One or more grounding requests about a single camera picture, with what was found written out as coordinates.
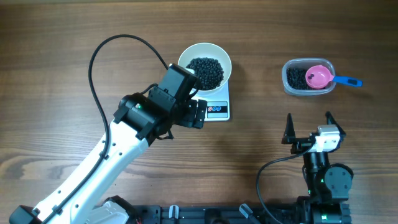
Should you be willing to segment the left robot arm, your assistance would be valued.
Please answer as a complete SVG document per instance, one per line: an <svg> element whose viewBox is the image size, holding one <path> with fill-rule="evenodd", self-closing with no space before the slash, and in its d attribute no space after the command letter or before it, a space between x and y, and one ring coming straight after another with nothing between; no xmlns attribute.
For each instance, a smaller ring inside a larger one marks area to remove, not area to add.
<svg viewBox="0 0 398 224"><path fill-rule="evenodd" d="M68 179L35 207L18 206L9 222L86 222L116 177L156 139L169 139L173 125L203 127L206 102L192 94L199 81L192 69L171 64L159 84L123 97L101 141Z"/></svg>

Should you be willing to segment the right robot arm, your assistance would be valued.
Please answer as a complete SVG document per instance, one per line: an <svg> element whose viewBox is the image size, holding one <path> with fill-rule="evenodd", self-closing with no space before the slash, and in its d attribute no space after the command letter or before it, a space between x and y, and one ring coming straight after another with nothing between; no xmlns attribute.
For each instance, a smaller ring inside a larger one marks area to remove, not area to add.
<svg viewBox="0 0 398 224"><path fill-rule="evenodd" d="M292 146L290 153L303 158L303 178L308 195L295 202L295 223L351 223L349 199L354 173L341 163L330 163L329 154L337 151L345 131L328 111L326 124L307 138L295 135L292 115L287 115L282 144Z"/></svg>

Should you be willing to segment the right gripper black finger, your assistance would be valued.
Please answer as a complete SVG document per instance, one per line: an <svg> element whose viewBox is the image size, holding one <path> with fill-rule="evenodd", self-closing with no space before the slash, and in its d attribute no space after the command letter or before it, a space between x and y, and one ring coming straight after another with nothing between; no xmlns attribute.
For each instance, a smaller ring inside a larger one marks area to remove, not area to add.
<svg viewBox="0 0 398 224"><path fill-rule="evenodd" d="M287 122L284 134L282 136L282 144L293 144L296 141L294 123L292 119L292 115L289 113L287 115Z"/></svg>
<svg viewBox="0 0 398 224"><path fill-rule="evenodd" d="M345 131L341 128L341 126L336 122L336 120L334 119L334 117L332 116L332 114L329 112L329 111L327 111L326 113L325 113L325 116L326 116L326 123L327 124L334 124L337 128L338 128L338 130L339 130L339 132L340 132L340 136L341 137L345 137L346 136L346 133L345 133Z"/></svg>

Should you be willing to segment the pink scoop blue handle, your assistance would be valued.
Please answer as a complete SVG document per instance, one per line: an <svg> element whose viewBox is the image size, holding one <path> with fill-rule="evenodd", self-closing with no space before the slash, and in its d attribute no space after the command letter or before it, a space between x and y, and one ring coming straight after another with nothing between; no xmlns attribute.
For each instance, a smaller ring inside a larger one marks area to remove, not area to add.
<svg viewBox="0 0 398 224"><path fill-rule="evenodd" d="M322 89L326 87L330 82L344 84L353 87L362 87L363 82L361 80L332 75L328 68L323 65L316 65L310 67L305 74L305 81L307 85L314 89Z"/></svg>

